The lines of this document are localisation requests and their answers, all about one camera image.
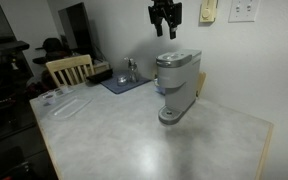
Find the blue placemat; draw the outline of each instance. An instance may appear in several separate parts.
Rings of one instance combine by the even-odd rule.
[[[144,77],[139,77],[139,81],[136,83],[133,82],[128,82],[125,86],[118,86],[117,85],[117,76],[119,75],[128,75],[128,71],[119,71],[119,72],[114,72],[113,77],[111,79],[102,81],[101,84],[105,86],[107,89],[112,91],[115,94],[121,94],[123,92],[126,92],[130,89],[133,89],[137,86],[140,86],[142,84],[145,84],[151,80],[146,79]]]

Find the white countertop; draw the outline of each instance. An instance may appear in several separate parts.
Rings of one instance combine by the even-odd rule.
[[[178,124],[164,126],[164,97],[152,82],[120,95],[80,84],[45,106],[31,100],[59,179],[257,179],[272,124],[197,99]],[[65,99],[92,101],[73,116],[48,112]]]

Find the wooden chair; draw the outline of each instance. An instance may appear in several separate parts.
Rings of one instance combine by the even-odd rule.
[[[57,87],[60,84],[75,85],[86,81],[93,75],[94,68],[90,55],[75,56],[46,63]]]

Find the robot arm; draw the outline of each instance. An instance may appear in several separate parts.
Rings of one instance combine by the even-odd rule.
[[[182,23],[182,3],[173,3],[173,0],[152,0],[153,6],[148,7],[151,23],[155,25],[157,36],[163,35],[162,20],[166,20],[170,38],[176,38],[177,26]]]

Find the single-serve coffee maker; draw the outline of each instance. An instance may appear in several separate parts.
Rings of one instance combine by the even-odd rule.
[[[183,49],[156,58],[158,84],[165,88],[165,106],[158,113],[162,123],[176,124],[195,102],[201,54]]]

